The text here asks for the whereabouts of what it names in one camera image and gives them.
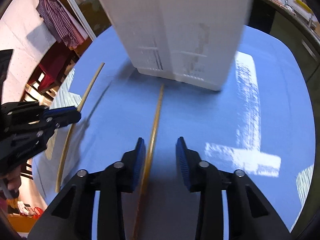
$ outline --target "hanging clothes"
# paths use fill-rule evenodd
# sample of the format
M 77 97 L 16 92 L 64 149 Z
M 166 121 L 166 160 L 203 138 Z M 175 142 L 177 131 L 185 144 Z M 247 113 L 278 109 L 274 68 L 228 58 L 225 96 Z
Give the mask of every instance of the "hanging clothes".
M 77 22 L 77 20 L 69 13 L 67 8 L 65 8 L 65 6 L 59 0 L 57 0 L 57 1 L 61 4 L 61 6 L 64 8 L 66 13 L 68 14 L 68 16 L 71 20 L 71 23 L 73 24 L 74 34 L 75 34 L 78 42 L 80 44 L 84 43 L 84 41 L 89 37 L 89 35 L 86 33 L 84 28 L 82 28 L 82 26 Z
M 55 37 L 55 31 L 48 19 L 51 21 L 60 37 L 60 39 L 57 39 L 58 42 L 62 40 L 71 49 L 75 49 L 83 42 L 83 39 L 79 37 L 79 32 L 76 31 L 70 17 L 58 0 L 39 0 L 39 4 L 41 5 L 38 12 Z

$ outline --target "red cloth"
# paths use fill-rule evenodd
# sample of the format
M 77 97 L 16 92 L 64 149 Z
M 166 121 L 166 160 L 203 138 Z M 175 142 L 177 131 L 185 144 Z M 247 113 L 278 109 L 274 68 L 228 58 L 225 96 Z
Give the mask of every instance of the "red cloth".
M 63 6 L 57 0 L 39 0 L 44 2 L 44 8 L 41 8 L 46 12 L 47 17 L 53 23 L 58 35 L 63 40 L 63 42 L 73 49 L 78 47 L 80 43 L 72 27 L 72 21 L 68 16 L 67 12 Z
M 63 69 L 66 60 L 72 51 L 63 42 L 54 43 L 39 63 L 39 67 L 45 73 L 38 90 L 49 87 L 57 79 L 59 72 Z

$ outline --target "bamboo skewer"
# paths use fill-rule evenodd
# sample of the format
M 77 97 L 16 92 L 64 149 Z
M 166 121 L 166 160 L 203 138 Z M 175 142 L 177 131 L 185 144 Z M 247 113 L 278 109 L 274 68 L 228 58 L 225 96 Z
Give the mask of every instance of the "bamboo skewer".
M 92 80 L 90 81 L 89 86 L 87 87 L 86 91 L 84 92 L 84 95 L 83 95 L 83 97 L 81 99 L 81 102 L 77 107 L 77 110 L 79 112 L 81 112 L 81 110 L 82 110 L 82 108 L 84 106 L 84 103 L 85 103 L 85 101 L 86 101 L 86 99 L 87 99 L 87 97 L 88 97 L 88 95 L 90 93 L 90 90 L 91 90 L 94 82 L 96 81 L 96 79 L 97 79 L 101 69 L 103 68 L 103 66 L 104 66 L 104 63 L 101 63 L 101 65 L 97 69 L 96 73 L 94 74 Z M 59 164 L 58 173 L 57 173 L 57 181 L 56 181 L 56 192 L 57 193 L 59 193 L 59 191 L 60 191 L 64 164 L 66 162 L 67 153 L 68 153 L 68 150 L 69 150 L 69 144 L 70 144 L 70 141 L 71 141 L 71 135 L 72 135 L 72 132 L 73 132 L 75 126 L 76 126 L 75 123 L 71 124 L 71 126 L 69 128 L 69 131 L 68 131 L 68 134 L 67 134 L 67 137 L 66 137 L 66 141 L 65 141 L 64 146 L 63 146 L 62 155 L 61 155 L 61 158 L 60 158 L 60 164 Z
M 151 131 L 151 138 L 150 138 L 150 142 L 149 142 L 147 156 L 146 156 L 146 159 L 144 162 L 142 179 L 141 179 L 141 187 L 140 187 L 140 193 L 139 193 L 139 200 L 138 200 L 138 208 L 137 208 L 136 219 L 135 219 L 134 227 L 133 227 L 132 240 L 138 239 L 139 226 L 140 226 L 140 221 L 141 221 L 141 212 L 142 212 L 141 204 L 144 203 L 144 200 L 147 195 L 147 188 L 148 188 L 148 181 L 149 181 L 151 163 L 152 163 L 152 158 L 153 158 L 153 151 L 155 148 L 156 135 L 157 135 L 158 125 L 159 125 L 163 90 L 164 90 L 164 85 L 162 85 L 160 88 L 158 104 L 157 104 L 157 108 L 156 108 L 156 114 L 155 114 L 155 118 L 153 120 L 153 126 L 152 126 L 152 131 Z

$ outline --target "blue tabletop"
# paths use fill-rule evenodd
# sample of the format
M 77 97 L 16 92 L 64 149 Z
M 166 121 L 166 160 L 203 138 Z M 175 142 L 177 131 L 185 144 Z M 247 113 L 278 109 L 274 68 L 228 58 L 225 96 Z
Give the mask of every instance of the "blue tabletop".
M 138 137 L 148 144 L 164 84 L 141 239 L 194 239 L 199 197 L 187 191 L 177 172 L 180 136 L 218 169 L 245 170 L 290 229 L 301 210 L 297 175 L 315 158 L 308 90 L 290 50 L 268 34 L 245 26 L 235 59 L 223 90 L 214 92 L 138 73 L 115 30 L 107 29 L 75 66 L 69 91 L 83 95 L 101 62 L 106 63 L 76 125 L 63 184 L 79 169 L 100 171 L 120 160 Z M 47 203 L 56 195 L 67 131 L 59 129 L 51 160 L 44 154 L 33 160 L 34 180 Z M 127 237 L 136 199 L 137 193 L 123 196 Z

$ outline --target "white plastic basket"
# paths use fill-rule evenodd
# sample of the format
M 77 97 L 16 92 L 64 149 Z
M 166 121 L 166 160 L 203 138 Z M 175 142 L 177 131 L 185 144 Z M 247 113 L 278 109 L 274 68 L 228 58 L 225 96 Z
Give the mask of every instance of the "white plastic basket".
M 249 0 L 100 0 L 142 74 L 211 90 L 225 82 Z

